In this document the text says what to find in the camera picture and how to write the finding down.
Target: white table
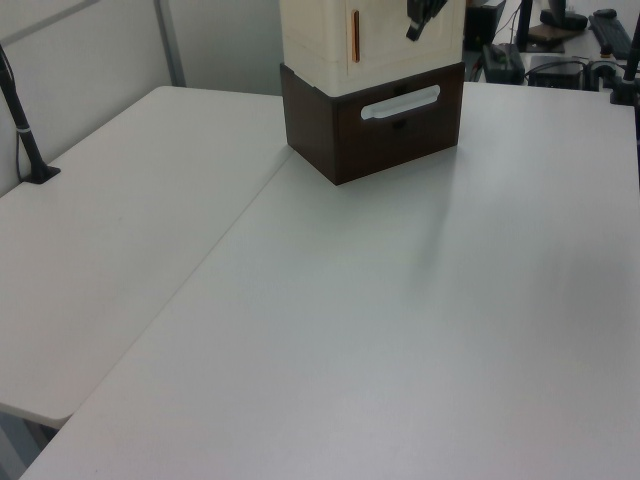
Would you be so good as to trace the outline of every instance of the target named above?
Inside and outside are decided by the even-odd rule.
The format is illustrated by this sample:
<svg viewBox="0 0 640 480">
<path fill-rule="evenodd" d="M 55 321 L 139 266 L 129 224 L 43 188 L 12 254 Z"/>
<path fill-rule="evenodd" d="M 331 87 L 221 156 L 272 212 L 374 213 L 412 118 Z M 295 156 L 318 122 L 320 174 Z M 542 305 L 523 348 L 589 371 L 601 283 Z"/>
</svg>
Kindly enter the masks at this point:
<svg viewBox="0 0 640 480">
<path fill-rule="evenodd" d="M 468 84 L 457 148 L 293 156 L 24 480 L 636 480 L 635 148 L 605 96 Z"/>
<path fill-rule="evenodd" d="M 0 199 L 0 410 L 77 410 L 291 154 L 281 110 L 160 88 Z"/>
</svg>

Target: handle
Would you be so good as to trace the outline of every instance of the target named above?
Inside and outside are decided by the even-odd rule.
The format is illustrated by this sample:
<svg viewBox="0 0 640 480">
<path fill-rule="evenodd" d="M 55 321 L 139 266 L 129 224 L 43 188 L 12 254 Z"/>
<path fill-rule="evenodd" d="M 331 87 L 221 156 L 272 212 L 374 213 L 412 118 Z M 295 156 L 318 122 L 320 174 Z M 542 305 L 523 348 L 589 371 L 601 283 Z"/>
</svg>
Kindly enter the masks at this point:
<svg viewBox="0 0 640 480">
<path fill-rule="evenodd" d="M 416 90 L 415 92 L 390 98 L 389 100 L 384 100 L 383 102 L 367 105 L 360 112 L 360 116 L 363 120 L 368 120 L 369 118 L 387 118 L 435 103 L 438 100 L 438 96 L 440 96 L 440 86 L 433 85 L 421 90 Z"/>
</svg>

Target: black cable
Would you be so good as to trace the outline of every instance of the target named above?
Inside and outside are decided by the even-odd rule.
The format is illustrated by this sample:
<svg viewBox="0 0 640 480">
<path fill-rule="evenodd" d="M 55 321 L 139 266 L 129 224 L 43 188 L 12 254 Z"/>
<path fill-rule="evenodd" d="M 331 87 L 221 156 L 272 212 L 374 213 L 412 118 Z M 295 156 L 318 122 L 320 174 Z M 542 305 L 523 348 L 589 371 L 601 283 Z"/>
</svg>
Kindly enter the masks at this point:
<svg viewBox="0 0 640 480">
<path fill-rule="evenodd" d="M 20 134 L 16 131 L 16 173 L 18 181 L 22 183 L 22 175 L 20 175 Z"/>
<path fill-rule="evenodd" d="M 548 68 L 552 68 L 552 67 L 559 67 L 561 65 L 571 65 L 571 64 L 578 64 L 578 65 L 582 65 L 582 71 L 584 72 L 585 67 L 587 66 L 586 63 L 581 62 L 579 60 L 565 60 L 565 61 L 561 61 L 561 62 L 551 62 L 551 63 L 545 63 L 544 65 L 539 65 L 535 68 L 532 68 L 531 70 L 529 70 L 527 73 L 524 74 L 524 78 L 528 78 L 529 74 L 531 73 L 536 73 L 539 72 L 541 70 L 546 70 Z"/>
<path fill-rule="evenodd" d="M 520 7 L 516 8 L 516 11 L 515 11 L 515 12 L 513 12 L 513 13 L 511 14 L 511 16 L 507 19 L 507 21 L 505 22 L 505 24 L 504 24 L 502 27 L 500 27 L 500 28 L 498 29 L 498 31 L 495 33 L 494 37 L 495 37 L 496 35 L 498 35 L 502 30 L 504 30 L 505 28 L 507 28 L 507 25 L 509 25 L 509 22 L 511 21 L 511 19 L 512 19 L 513 17 L 515 17 L 515 16 L 516 16 L 516 14 L 518 13 L 518 10 L 519 10 L 519 9 L 520 9 Z"/>
<path fill-rule="evenodd" d="M 520 11 L 521 7 L 522 7 L 522 2 L 520 2 L 520 5 L 518 5 L 518 8 L 516 8 L 516 11 L 513 12 L 513 21 L 511 22 L 511 40 L 509 40 L 509 43 L 511 45 L 513 45 L 513 30 L 516 28 L 516 13 Z"/>
</svg>

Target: black stand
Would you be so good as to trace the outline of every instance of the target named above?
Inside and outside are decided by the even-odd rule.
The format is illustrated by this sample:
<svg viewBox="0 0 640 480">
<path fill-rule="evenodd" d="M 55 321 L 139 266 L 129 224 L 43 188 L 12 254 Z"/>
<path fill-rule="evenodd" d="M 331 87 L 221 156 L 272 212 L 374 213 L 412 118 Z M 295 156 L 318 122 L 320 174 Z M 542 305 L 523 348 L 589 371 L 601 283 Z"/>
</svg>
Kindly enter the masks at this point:
<svg viewBox="0 0 640 480">
<path fill-rule="evenodd" d="M 27 117 L 24 114 L 24 109 L 18 98 L 15 80 L 4 50 L 2 50 L 2 46 L 0 46 L 0 88 L 2 88 L 2 93 L 9 106 L 13 121 L 16 124 L 16 130 L 20 135 L 24 149 L 31 162 L 31 174 L 25 177 L 23 181 L 41 185 L 51 177 L 60 173 L 60 169 L 48 166 L 42 160 L 42 156 L 40 156 L 36 140 L 33 138 L 31 127 L 29 126 L 29 122 L 27 122 Z"/>
<path fill-rule="evenodd" d="M 640 61 L 640 15 L 636 31 L 631 41 L 631 50 L 627 59 L 627 68 L 624 77 L 616 77 L 614 80 L 613 92 L 611 92 L 611 103 L 614 105 L 630 105 L 638 107 L 638 83 L 636 82 L 636 71 Z"/>
</svg>

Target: wooden box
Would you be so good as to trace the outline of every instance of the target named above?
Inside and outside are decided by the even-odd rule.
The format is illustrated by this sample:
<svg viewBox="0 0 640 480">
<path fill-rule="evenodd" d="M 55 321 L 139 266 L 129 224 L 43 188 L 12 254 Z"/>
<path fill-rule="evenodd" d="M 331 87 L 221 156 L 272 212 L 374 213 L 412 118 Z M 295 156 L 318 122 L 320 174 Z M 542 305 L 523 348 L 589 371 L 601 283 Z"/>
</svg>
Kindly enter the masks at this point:
<svg viewBox="0 0 640 480">
<path fill-rule="evenodd" d="M 458 143 L 464 63 L 339 97 L 310 86 L 284 64 L 280 73 L 287 141 L 336 185 Z M 412 100 L 423 91 L 437 98 Z M 376 111 L 387 101 L 400 106 Z"/>
</svg>

